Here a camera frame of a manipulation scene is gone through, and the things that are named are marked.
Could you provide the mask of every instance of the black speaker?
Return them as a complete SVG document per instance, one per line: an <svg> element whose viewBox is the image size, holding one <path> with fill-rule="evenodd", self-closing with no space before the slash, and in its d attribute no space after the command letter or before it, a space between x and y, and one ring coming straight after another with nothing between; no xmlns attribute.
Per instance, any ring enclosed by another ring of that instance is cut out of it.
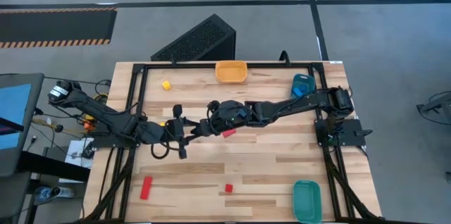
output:
<svg viewBox="0 0 451 224"><path fill-rule="evenodd" d="M152 61L235 60L236 31L213 14L150 57Z"/></svg>

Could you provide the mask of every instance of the wooden table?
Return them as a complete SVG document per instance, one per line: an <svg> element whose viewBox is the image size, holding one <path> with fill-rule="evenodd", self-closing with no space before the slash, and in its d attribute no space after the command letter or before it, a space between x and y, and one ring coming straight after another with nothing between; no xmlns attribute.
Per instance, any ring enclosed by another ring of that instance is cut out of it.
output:
<svg viewBox="0 0 451 224"><path fill-rule="evenodd" d="M118 111L125 108L132 65L116 64L107 104ZM348 88L342 63L324 62L324 68L329 87ZM183 105L184 116L199 120L205 118L206 105L212 100L282 101L290 96L296 73L308 74L299 68L250 68L245 83L227 85L216 81L214 69L151 69L143 111L160 123L172 118L174 104ZM161 86L165 80L171 83L169 91ZM314 119L310 111L280 118L265 128L240 128L226 139L200 138L187 146L185 160L176 152L156 160L150 147L142 145L135 158L125 221L294 221L292 186L297 180L320 184L323 220L334 220ZM156 149L163 153L163 147ZM356 147L342 147L342 151L351 188L379 216L366 157ZM94 156L84 201L87 213L97 205L108 154L108 149L102 149ZM104 191L111 182L114 156ZM140 190L148 175L153 177L152 188L149 199L142 200ZM233 193L225 193L225 184L233 185ZM346 216L342 190L338 184L337 188L342 216ZM113 216L118 215L121 192L117 193Z"/></svg>

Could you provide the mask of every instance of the black metal frame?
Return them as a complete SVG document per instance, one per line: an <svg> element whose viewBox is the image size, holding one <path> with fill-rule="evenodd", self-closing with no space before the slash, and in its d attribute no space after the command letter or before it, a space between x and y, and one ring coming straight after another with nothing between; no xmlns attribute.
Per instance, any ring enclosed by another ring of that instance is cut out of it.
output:
<svg viewBox="0 0 451 224"><path fill-rule="evenodd" d="M287 55L287 53L285 51L282 52L282 54L280 55L279 61L283 61L283 62L272 62L272 63L248 63L247 67L248 68L305 68L308 71L308 74L312 77L315 77L315 70L316 72L319 74L319 78L321 81L321 87L322 88L327 88L327 82L326 82L326 76L324 73L324 67L323 67L323 63L292 63L290 62L290 59ZM144 93L146 90L146 82L147 82L147 78L149 75L149 70L150 69L174 69L174 68L178 68L178 69L188 69L188 68L210 68L210 69L214 69L215 68L215 63L156 63L156 64L135 64L133 65L133 69L132 69L132 77L130 79L130 87L128 90L128 98L127 98L127 104L125 106L125 108L130 108L132 106L132 100L133 100L133 95L134 95L134 91L136 88L136 79L138 74L142 74L142 78L141 78L141 85L140 85L140 91L138 94L138 105L136 108L136 112L137 113L141 113L142 112L142 107L143 107L143 103L144 103ZM322 119L322 115L320 110L316 110L316 119ZM325 151L329 151L328 147L323 145L323 150ZM340 172L340 175L342 176L342 178L347 182L347 176L346 176L346 170L345 170L345 164L343 161L343 155L341 152L341 148L340 146L334 146L336 148L335 150L335 157L337 159L337 164L338 164L338 170ZM131 149L129 154L135 155L135 151L136 149ZM123 149L119 149L118 150L118 154L116 156L116 162L114 165L114 170L113 170L113 179L112 182L117 179L118 174L120 172L121 166L122 166L122 159L123 159ZM333 174L329 171L329 169L326 169L327 172L327 178L328 178L328 184L329 184L329 189L330 189L330 197L332 199L332 205L333 205L333 211L334 211L334 216L336 220L339 220L341 217L341 212L340 212L340 205L338 202L338 194L337 194L337 189L335 186L335 181L333 178ZM127 202L128 202L128 194L130 191L130 181L131 181L131 169L130 169L130 173L127 174L125 180L124 180L124 186L123 186L123 196L121 199L121 207L119 210L119 218L125 220L125 213L127 210ZM349 200L348 196L345 196L345 202L346 202L346 209L347 209L347 213L348 216L350 218L354 218L355 214L354 214L354 207L352 206L351 201ZM113 213L113 205L114 205L114 198L112 199L112 201L109 203L107 209L106 209L106 215L105 215L105 219L109 219L112 217L112 213Z"/></svg>

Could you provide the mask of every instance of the green tray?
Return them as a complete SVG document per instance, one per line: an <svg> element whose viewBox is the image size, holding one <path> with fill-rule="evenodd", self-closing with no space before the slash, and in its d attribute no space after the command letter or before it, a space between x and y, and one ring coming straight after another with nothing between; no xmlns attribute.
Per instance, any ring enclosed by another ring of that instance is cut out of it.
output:
<svg viewBox="0 0 451 224"><path fill-rule="evenodd" d="M321 190L317 182L299 180L293 188L293 213L301 223L317 224L323 220Z"/></svg>

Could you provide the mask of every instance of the gray floor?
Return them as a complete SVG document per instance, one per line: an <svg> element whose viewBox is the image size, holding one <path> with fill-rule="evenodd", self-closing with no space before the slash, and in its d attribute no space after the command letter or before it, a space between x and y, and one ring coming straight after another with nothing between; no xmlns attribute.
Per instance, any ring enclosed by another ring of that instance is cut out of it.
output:
<svg viewBox="0 0 451 224"><path fill-rule="evenodd" d="M0 4L136 1L193 0L0 0ZM237 30L237 59L275 59L282 49L292 60L319 59L308 6L121 8L110 45L0 49L0 71L91 81L111 78L115 62L148 60L212 13ZM344 61L357 113L365 128L374 129L367 144L383 215L449 223L451 185L444 172L451 170L451 129L423 120L415 105L450 90L451 4L319 6L319 13L330 60ZM45 98L53 83L44 83L39 107L58 114ZM93 93L89 85L83 87ZM75 127L70 121L58 122ZM69 140L60 136L56 142L67 145ZM49 143L39 138L32 151L41 153L44 146ZM74 220L79 210L76 202L41 206L36 223ZM58 214L47 217L51 212Z"/></svg>

